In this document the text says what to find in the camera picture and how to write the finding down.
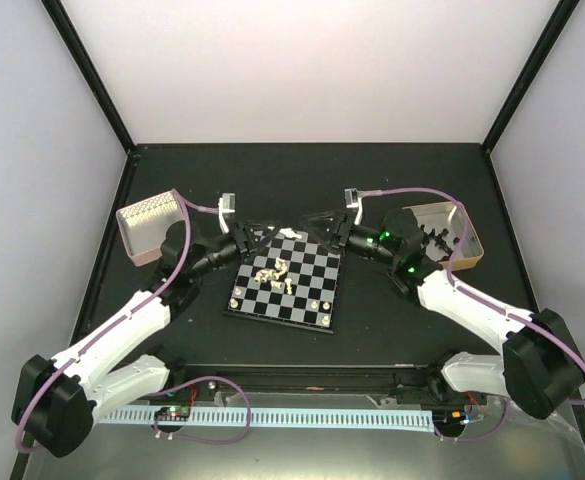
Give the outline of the white chess piece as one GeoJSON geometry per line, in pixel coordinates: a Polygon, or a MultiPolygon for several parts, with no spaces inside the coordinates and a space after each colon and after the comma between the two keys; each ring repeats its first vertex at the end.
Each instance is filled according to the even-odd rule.
{"type": "Polygon", "coordinates": [[[279,232],[285,237],[289,239],[301,239],[302,235],[293,230],[292,228],[281,228],[279,232]]]}

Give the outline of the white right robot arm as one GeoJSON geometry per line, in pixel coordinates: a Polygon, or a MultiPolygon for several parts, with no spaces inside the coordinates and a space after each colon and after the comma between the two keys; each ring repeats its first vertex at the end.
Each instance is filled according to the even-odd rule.
{"type": "Polygon", "coordinates": [[[546,419],[585,383],[585,364],[569,346],[560,315],[512,307],[449,274],[423,251],[424,232],[411,210],[387,213],[378,230],[345,211],[320,213],[304,224],[330,252],[387,266],[400,297],[452,320],[494,349],[492,355],[459,352],[445,360],[426,379],[433,400],[448,403],[461,392],[481,392],[546,419]]]}

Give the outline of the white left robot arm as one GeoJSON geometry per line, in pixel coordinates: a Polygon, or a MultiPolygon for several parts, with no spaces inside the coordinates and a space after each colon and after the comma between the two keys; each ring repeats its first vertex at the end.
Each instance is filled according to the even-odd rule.
{"type": "Polygon", "coordinates": [[[34,356],[22,367],[12,420],[19,435],[56,457],[76,450],[93,426],[146,396],[179,397],[185,372],[158,354],[130,354],[178,319],[199,295],[207,274],[237,265],[232,309],[308,329],[327,329],[341,269],[338,254],[306,231],[253,223],[218,210],[220,233],[201,235],[185,204],[170,200],[117,214],[128,256],[155,265],[149,282],[95,331],[51,358],[34,356]]]}

